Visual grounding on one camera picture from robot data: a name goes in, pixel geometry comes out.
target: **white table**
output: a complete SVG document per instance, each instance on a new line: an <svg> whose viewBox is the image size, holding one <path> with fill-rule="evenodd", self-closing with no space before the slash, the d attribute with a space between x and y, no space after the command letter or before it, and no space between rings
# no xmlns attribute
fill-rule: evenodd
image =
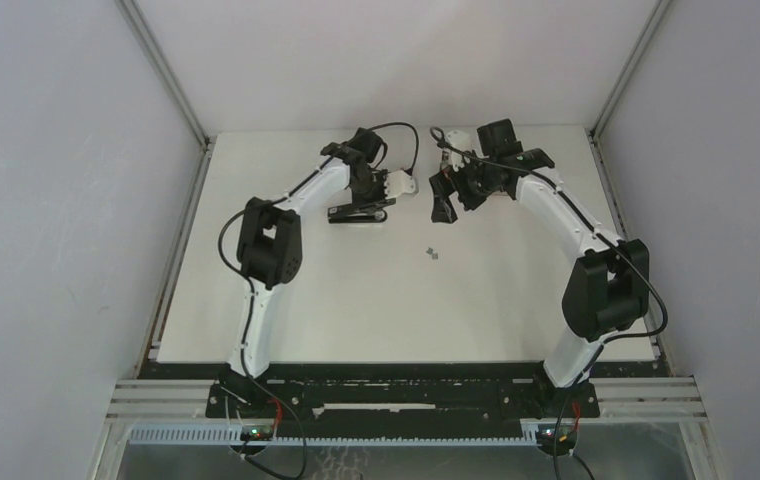
<svg viewBox="0 0 760 480"><path fill-rule="evenodd" d="M466 128L476 139L474 128ZM411 132L378 132L383 166L408 166ZM571 263L526 209L494 196L453 225L433 224L428 178L439 149L420 129L421 191L389 207L380 225L329 225L303 216L304 260L273 326L274 362L500 362L543 359L565 326L560 301ZM516 127L525 148L544 149L567 187L613 229L580 126ZM224 362L242 323L243 280L216 252L224 222L251 196L273 198L316 165L330 141L353 131L223 133L218 136L166 320L159 362ZM342 192L326 206L350 202ZM239 225L227 235L235 257ZM438 253L433 259L426 253ZM642 321L631 332L643 332ZM615 342L602 360L653 360L649 340Z"/></svg>

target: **robotic arm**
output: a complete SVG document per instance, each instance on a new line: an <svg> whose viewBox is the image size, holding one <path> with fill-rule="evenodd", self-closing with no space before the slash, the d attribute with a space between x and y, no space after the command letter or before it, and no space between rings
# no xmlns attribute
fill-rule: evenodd
<svg viewBox="0 0 760 480"><path fill-rule="evenodd" d="M237 257L245 282L240 334L228 363L241 375L257 377L270 363L269 343L277 305L303 259L301 213L320 207L332 195L351 189L352 203L331 207L329 223L381 223L385 207L404 193L417 191L403 170L371 167L383 140L373 131L358 129L343 144L321 151L319 167L276 202L252 198L245 207Z"/></svg>
<svg viewBox="0 0 760 480"><path fill-rule="evenodd" d="M430 178L431 219L457 220L449 198L454 192L465 210L476 209L495 192L505 192L557 237L574 267L562 299L566 329L536 378L544 394L553 397L556 389L586 380L604 341L647 313L647 285L624 258L647 278L648 250L639 240L624 242L603 228L565 190L545 152L522 148L509 120L480 127L477 133L487 158L474 154L467 134L431 130L443 149L440 171Z"/></svg>

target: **gray wall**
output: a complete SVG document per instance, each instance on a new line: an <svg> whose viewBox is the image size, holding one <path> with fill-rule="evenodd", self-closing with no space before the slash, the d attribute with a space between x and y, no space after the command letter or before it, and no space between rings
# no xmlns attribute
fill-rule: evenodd
<svg viewBox="0 0 760 480"><path fill-rule="evenodd" d="M760 478L760 2L676 2L603 139L733 478Z"/></svg>
<svg viewBox="0 0 760 480"><path fill-rule="evenodd" d="M0 478L85 476L196 157L112 1L0 1Z"/></svg>

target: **white wall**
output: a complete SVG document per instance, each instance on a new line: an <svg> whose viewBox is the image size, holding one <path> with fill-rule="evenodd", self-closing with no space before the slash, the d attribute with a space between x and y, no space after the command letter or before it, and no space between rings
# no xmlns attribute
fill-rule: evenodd
<svg viewBox="0 0 760 480"><path fill-rule="evenodd" d="M678 367L732 477L760 478L760 2L677 2L603 140Z"/></svg>
<svg viewBox="0 0 760 480"><path fill-rule="evenodd" d="M195 168L113 2L0 1L0 478L88 469Z"/></svg>
<svg viewBox="0 0 760 480"><path fill-rule="evenodd" d="M591 127L655 0L140 0L209 133Z"/></svg>

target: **gray floor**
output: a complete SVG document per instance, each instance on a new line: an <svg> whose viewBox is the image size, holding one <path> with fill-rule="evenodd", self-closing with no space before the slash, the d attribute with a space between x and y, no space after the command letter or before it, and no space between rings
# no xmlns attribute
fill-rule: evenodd
<svg viewBox="0 0 760 480"><path fill-rule="evenodd" d="M677 425L581 428L577 453L599 480L691 479ZM551 459L530 447L312 447L304 478L553 479ZM279 447L258 460L287 475L300 468L300 448ZM564 480L588 479L571 459L561 459ZM267 479L223 447L131 445L121 479Z"/></svg>

